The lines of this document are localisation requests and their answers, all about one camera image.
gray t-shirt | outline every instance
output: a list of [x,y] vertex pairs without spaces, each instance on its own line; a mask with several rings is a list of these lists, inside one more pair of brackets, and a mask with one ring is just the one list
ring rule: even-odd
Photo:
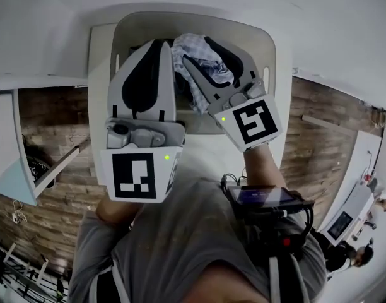
[[[275,228],[300,234],[305,223],[300,215],[292,215]],[[168,198],[161,204],[144,205],[128,234],[103,223],[92,212],[85,215],[69,300],[87,302],[92,279],[112,261],[132,303],[182,302],[205,267],[215,261],[242,273],[269,300],[269,278],[247,256],[246,235],[218,182],[176,178]],[[325,284],[326,270],[322,251],[311,235],[299,266],[310,300],[314,300]]]

checkered towel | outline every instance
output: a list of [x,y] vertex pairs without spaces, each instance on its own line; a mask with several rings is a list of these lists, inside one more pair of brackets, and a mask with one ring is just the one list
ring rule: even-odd
[[186,33],[176,38],[171,48],[175,72],[179,72],[189,83],[194,99],[191,106],[200,114],[207,111],[208,102],[183,65],[183,55],[194,58],[215,82],[233,83],[233,73],[226,68],[223,60],[210,48],[204,38],[203,35]]

strap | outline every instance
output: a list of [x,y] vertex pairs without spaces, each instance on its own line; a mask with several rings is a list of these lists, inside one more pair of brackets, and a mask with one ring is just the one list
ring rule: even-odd
[[130,303],[129,296],[126,292],[126,289],[124,288],[123,279],[119,273],[119,269],[115,261],[113,261],[112,273],[113,273],[113,279],[116,284],[121,303]]
[[96,286],[96,301],[121,303],[116,284],[113,279],[112,270],[98,276],[98,283]]
[[277,257],[269,258],[271,303],[280,303],[279,263]]
[[310,303],[297,260],[292,254],[269,258],[271,303]]

wire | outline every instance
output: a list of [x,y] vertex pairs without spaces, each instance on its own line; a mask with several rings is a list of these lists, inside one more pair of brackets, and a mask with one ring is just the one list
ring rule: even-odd
[[360,177],[360,181],[361,181],[361,182],[363,181],[364,174],[365,174],[365,173],[368,173],[368,171],[369,171],[370,168],[371,168],[372,152],[370,152],[369,150],[367,150],[367,152],[368,152],[368,154],[370,154],[370,163],[369,163],[368,166],[363,170],[363,173],[361,174],[361,177]]
[[[15,202],[19,202],[19,204],[21,205],[21,208],[20,209],[16,209],[15,207]],[[19,219],[22,219],[23,221],[27,222],[28,219],[26,219],[26,215],[22,212],[22,208],[23,208],[23,205],[20,201],[18,200],[14,200],[13,201],[13,206],[14,206],[14,213],[18,216]]]
[[313,210],[311,208],[307,209],[306,213],[307,213],[307,226],[305,227],[302,233],[302,236],[304,237],[304,239],[310,233],[313,225]]
[[238,179],[237,179],[237,177],[235,175],[233,175],[231,173],[227,173],[227,174],[225,174],[225,176],[231,177],[235,181],[235,183],[239,186]]
[[12,220],[12,217],[8,216],[8,215],[6,214],[6,212],[4,212],[4,213],[5,213],[5,216],[6,216],[8,219]]
[[238,179],[238,185],[241,186],[241,179],[245,179],[246,181],[248,180],[246,176],[240,176]]

metal rack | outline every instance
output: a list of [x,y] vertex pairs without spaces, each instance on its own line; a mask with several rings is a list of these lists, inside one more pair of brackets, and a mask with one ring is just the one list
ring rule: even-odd
[[[57,284],[52,282],[48,274],[44,273],[39,285],[36,285],[38,273],[34,269],[30,270],[28,266],[23,266],[12,259],[4,262],[5,257],[6,253],[0,250],[0,268],[3,269],[0,270],[0,275],[4,286],[12,288],[31,303],[57,302]],[[67,293],[68,287],[64,285],[61,302],[67,302]]]

